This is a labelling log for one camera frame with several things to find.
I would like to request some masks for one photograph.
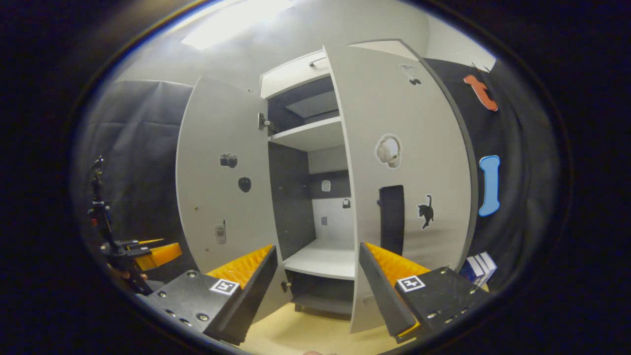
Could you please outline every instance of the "open cabinet door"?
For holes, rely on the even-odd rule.
[[[202,76],[189,99],[177,144],[180,219],[199,271],[207,273],[273,244],[278,247],[269,182],[266,100]],[[254,322],[292,298],[280,252]]]
[[[471,192],[472,184],[477,186],[476,167],[465,145],[467,132],[432,75],[411,59],[414,54],[402,52],[402,45],[395,53],[384,45],[362,46],[325,45],[355,199],[355,254],[362,242],[382,243],[376,203],[380,189],[402,186],[404,206],[391,221],[404,223],[402,256],[430,270],[446,265],[457,269],[473,232],[472,207],[477,207],[477,194]],[[401,209],[404,216],[399,216]],[[366,275],[357,265],[351,332],[383,324]]]

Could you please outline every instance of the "cabinet door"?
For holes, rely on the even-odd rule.
[[[184,112],[175,164],[180,219],[201,272],[276,245],[278,269],[255,321],[292,298],[280,285],[286,275],[274,223],[268,133],[257,124],[267,108],[252,93],[202,76]],[[225,154],[236,157],[236,165],[222,165]],[[247,192],[248,184],[239,183],[244,178],[250,181]],[[225,229],[225,240],[216,228]]]
[[[379,189],[403,185],[403,256],[429,269],[457,268],[468,245],[472,177],[463,132],[442,90],[408,57],[348,46],[326,46],[326,52],[345,129],[356,257],[359,243],[380,245]],[[401,142],[395,169],[376,152],[387,134]],[[433,220],[423,228],[418,206],[428,205],[427,195]],[[357,264],[352,332],[384,324],[371,296]]]

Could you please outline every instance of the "beige floor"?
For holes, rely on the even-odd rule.
[[[405,344],[397,344],[385,325],[355,334],[349,329],[350,317],[308,310],[296,312],[293,303],[288,303],[252,324],[240,348],[256,355],[302,355],[307,351],[370,355]]]

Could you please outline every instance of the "floor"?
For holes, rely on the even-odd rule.
[[[255,355],[303,355],[307,351],[369,355],[405,344],[397,344],[385,325],[355,334],[350,334],[349,328],[349,316],[310,310],[296,312],[293,303],[287,303],[252,324],[240,348]]]

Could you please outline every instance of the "white cabinet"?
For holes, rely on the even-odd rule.
[[[306,196],[312,199],[309,215],[298,221],[309,225],[310,239],[279,253],[257,318],[293,298],[300,306],[351,313],[351,332],[383,324],[358,247],[380,245],[377,200],[386,186],[404,188],[403,256],[428,268],[456,268],[465,255],[472,202],[462,133],[427,70],[412,54],[397,53],[370,45],[326,47],[263,74],[260,97],[209,78],[195,87],[180,131],[176,182],[186,239],[202,272],[266,244],[283,250],[304,238],[292,226],[280,227],[291,222],[283,211],[295,212],[293,195],[303,207]],[[259,129],[259,114],[276,131]],[[391,152],[400,159],[395,168],[380,160],[377,146],[386,135],[401,143]],[[309,176],[339,179],[330,183],[332,197],[319,190],[320,181],[294,181],[291,191],[282,190],[284,180],[274,182],[277,168],[268,156],[280,146],[298,152]],[[221,166],[222,154],[236,156],[237,165]],[[242,177],[251,180],[248,192],[237,186]],[[423,229],[418,206],[427,195],[435,214]],[[215,225],[224,220],[227,242],[218,244]],[[286,272],[311,284],[283,292]]]

